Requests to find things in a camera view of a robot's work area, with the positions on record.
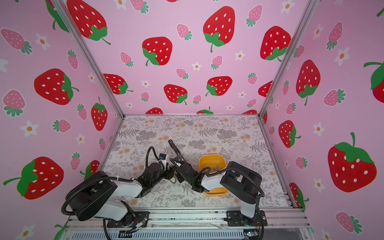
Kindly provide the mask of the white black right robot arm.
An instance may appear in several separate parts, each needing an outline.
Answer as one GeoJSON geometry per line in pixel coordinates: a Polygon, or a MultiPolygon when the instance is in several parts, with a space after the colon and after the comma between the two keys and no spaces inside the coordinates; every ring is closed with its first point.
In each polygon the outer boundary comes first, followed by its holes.
{"type": "Polygon", "coordinates": [[[241,200],[241,214],[252,219],[259,211],[262,176],[236,162],[229,162],[222,170],[205,167],[199,172],[181,157],[170,159],[176,172],[198,193],[226,188],[241,200]]]}

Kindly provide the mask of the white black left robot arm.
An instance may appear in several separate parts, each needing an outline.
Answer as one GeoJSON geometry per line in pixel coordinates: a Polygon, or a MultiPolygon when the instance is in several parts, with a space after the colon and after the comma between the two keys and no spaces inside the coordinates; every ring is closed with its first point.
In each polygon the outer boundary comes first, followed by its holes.
{"type": "Polygon", "coordinates": [[[125,201],[113,202],[115,197],[143,198],[163,179],[170,180],[175,167],[152,163],[137,179],[122,179],[98,171],[73,188],[65,197],[61,212],[76,216],[79,221],[92,218],[115,221],[124,227],[137,223],[133,209],[125,201]]]}

